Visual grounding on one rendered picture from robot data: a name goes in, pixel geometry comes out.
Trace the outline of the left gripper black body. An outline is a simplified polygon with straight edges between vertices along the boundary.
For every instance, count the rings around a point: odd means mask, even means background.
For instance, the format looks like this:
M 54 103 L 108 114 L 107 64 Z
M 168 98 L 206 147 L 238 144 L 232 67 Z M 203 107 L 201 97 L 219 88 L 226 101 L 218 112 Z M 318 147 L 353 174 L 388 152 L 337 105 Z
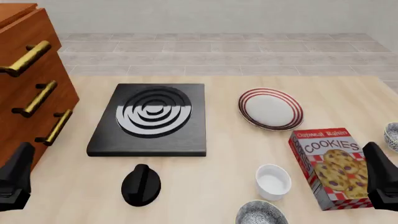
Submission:
M 0 186 L 0 211 L 22 210 L 29 198 L 30 190 L 11 185 Z

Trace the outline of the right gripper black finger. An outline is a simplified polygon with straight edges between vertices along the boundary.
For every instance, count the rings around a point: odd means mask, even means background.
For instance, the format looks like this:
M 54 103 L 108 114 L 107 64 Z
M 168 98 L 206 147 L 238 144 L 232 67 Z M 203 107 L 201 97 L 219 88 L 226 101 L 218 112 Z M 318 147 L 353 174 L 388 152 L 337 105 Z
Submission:
M 385 155 L 375 143 L 369 142 L 363 147 L 368 170 L 368 190 L 398 190 L 398 167 Z

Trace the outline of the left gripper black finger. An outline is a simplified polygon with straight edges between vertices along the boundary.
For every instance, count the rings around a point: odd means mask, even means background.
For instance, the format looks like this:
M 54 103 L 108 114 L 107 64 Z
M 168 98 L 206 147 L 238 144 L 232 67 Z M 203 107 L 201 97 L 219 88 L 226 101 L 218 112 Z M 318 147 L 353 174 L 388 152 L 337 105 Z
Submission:
M 15 153 L 0 168 L 0 188 L 30 188 L 30 170 L 35 147 L 22 142 Z

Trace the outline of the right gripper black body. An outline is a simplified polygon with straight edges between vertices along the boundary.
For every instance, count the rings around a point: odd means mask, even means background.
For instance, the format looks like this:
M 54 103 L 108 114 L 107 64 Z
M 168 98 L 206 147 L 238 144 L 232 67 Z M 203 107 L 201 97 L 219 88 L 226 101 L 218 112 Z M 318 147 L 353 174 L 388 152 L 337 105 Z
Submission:
M 398 188 L 376 188 L 368 192 L 368 197 L 376 210 L 398 212 Z

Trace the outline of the black patterned bowl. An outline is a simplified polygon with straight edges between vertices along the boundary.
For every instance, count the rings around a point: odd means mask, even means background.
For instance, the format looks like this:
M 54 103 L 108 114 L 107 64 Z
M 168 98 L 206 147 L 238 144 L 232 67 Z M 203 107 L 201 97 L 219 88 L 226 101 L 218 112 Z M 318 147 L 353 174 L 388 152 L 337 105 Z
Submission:
M 283 212 L 267 201 L 254 200 L 238 210 L 235 224 L 289 224 Z
M 384 129 L 384 141 L 389 149 L 398 153 L 398 123 L 389 123 Z

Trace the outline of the white ramekin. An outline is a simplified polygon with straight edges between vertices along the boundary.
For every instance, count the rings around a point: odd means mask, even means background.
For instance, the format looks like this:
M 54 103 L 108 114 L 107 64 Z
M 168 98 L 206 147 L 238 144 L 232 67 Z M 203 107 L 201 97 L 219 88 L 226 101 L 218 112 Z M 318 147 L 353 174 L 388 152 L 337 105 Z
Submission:
M 278 201 L 287 194 L 292 181 L 290 175 L 280 166 L 265 164 L 255 174 L 258 194 L 268 201 Z

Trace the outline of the white plate with red rings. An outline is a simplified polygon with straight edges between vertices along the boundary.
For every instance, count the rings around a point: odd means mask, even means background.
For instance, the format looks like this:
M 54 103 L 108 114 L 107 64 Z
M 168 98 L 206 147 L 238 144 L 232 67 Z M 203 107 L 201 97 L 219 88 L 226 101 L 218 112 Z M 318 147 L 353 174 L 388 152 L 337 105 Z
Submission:
M 249 123 L 270 131 L 288 131 L 304 121 L 301 104 L 283 91 L 257 87 L 242 93 L 238 111 Z

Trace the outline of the flat black stove plate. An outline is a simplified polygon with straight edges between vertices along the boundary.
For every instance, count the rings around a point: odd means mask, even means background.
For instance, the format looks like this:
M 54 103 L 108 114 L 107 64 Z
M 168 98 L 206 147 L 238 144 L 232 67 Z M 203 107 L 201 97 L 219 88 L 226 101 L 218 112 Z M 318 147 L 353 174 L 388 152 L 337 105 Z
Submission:
M 118 84 L 86 153 L 88 156 L 205 156 L 204 84 Z

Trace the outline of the red cookies box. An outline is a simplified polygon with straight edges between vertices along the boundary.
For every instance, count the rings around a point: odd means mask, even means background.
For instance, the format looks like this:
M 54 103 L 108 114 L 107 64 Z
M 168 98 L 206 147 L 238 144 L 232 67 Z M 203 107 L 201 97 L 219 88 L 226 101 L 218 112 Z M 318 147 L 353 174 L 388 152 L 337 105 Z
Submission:
M 296 130 L 289 146 L 322 210 L 372 207 L 366 159 L 348 130 Z

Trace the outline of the round black stove knob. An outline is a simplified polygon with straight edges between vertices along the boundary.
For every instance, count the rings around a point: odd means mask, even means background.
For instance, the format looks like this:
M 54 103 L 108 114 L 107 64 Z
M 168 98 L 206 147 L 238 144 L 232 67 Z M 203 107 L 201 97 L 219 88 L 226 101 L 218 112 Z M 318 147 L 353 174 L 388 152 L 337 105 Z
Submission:
M 161 181 L 158 173 L 146 164 L 138 164 L 123 180 L 121 194 L 133 207 L 144 207 L 160 194 Z

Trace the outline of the wooden cabinet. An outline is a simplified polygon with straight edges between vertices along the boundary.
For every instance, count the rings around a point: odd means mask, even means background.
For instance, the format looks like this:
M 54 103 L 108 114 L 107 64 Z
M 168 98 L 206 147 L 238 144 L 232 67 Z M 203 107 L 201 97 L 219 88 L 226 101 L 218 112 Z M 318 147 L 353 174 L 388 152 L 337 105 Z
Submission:
M 6 22 L 19 18 L 22 13 L 35 3 L 0 3 L 0 27 L 6 26 Z M 0 143 L 0 167 L 15 153 L 21 142 Z

